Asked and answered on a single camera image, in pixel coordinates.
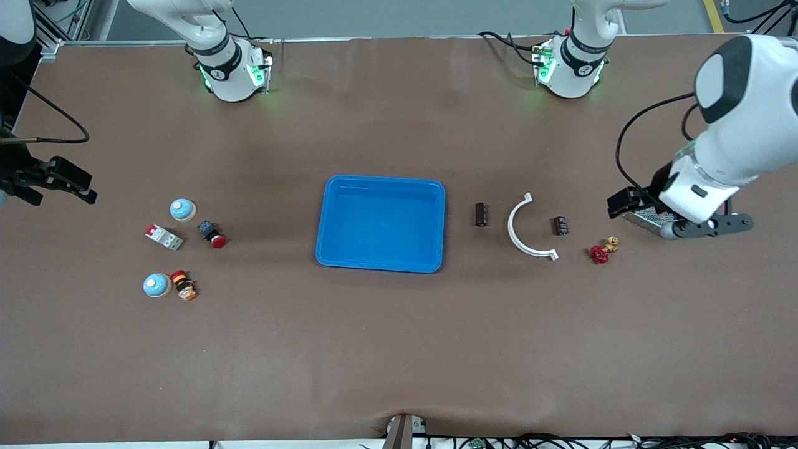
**plastic tray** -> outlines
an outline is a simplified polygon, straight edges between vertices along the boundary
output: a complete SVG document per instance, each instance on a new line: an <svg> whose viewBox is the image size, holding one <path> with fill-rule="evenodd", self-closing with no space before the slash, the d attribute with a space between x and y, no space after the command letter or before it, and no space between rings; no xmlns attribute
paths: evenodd
<svg viewBox="0 0 798 449"><path fill-rule="evenodd" d="M445 206L438 181L333 176L324 191L316 260L330 267L435 272L443 262Z"/></svg>

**brown mat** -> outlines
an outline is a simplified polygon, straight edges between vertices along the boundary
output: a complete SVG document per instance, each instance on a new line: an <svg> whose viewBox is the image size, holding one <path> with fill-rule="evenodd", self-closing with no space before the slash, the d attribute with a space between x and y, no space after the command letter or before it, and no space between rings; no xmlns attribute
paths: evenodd
<svg viewBox="0 0 798 449"><path fill-rule="evenodd" d="M61 49L34 85L92 139L31 150L90 171L99 200L47 193L2 211L0 441L369 437L398 412L462 435L797 433L798 172L736 197L757 220L746 234L667 242L606 216L626 186L622 125L690 91L728 38L620 38L578 101L479 39L286 45L273 93L242 104L207 94L180 47ZM641 182L684 145L689 105L630 131ZM76 131L29 99L19 133ZM442 182L443 268L318 265L336 173ZM508 239L527 191L516 228L556 262ZM187 224L168 215L177 197L198 206ZM566 237L551 235L558 215ZM226 248L201 239L205 219ZM146 239L151 222L184 247ZM593 265L586 248L608 236L619 252ZM176 269L196 300L142 293Z"/></svg>

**white curved bracket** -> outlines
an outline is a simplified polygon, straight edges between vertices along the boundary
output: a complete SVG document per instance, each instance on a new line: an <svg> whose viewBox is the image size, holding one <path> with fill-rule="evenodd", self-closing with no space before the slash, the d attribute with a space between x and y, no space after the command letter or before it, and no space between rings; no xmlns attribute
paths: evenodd
<svg viewBox="0 0 798 449"><path fill-rule="evenodd" d="M518 249L520 249L522 252L529 254L530 256L550 257L552 260L557 260L559 259L559 256L557 255L556 250L550 249L549 251L538 251L536 249L529 248L525 244L521 243L521 240L519 240L518 236L516 235L516 230L512 226L512 219L516 217L516 212L518 212L518 209L521 209L522 207L528 205L531 202L532 202L532 194L527 192L523 195L523 201L518 203L515 206L515 208L513 208L512 212L510 212L510 218L507 219L507 232L510 234L510 240L512 240L512 243Z"/></svg>

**blue round object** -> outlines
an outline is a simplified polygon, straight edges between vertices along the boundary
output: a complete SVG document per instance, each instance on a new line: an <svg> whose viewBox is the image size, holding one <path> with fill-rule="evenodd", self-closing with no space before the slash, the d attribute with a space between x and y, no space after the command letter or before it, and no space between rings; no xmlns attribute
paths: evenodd
<svg viewBox="0 0 798 449"><path fill-rule="evenodd" d="M188 221L194 217L196 213L197 207L194 206L194 203L191 200L187 200L185 198L178 198L169 205L169 213L172 214L172 218L177 221Z"/></svg>
<svg viewBox="0 0 798 449"><path fill-rule="evenodd" d="M151 298L160 298L169 290L172 290L172 282L165 274L151 274L144 280L144 293Z"/></svg>

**red handwheel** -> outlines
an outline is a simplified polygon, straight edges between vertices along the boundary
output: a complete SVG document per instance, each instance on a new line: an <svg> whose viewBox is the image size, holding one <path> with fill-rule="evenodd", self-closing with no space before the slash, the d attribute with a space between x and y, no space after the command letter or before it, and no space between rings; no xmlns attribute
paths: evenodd
<svg viewBox="0 0 798 449"><path fill-rule="evenodd" d="M610 254L606 251L606 248L597 244L591 248L591 259L596 264L605 264L610 261Z"/></svg>

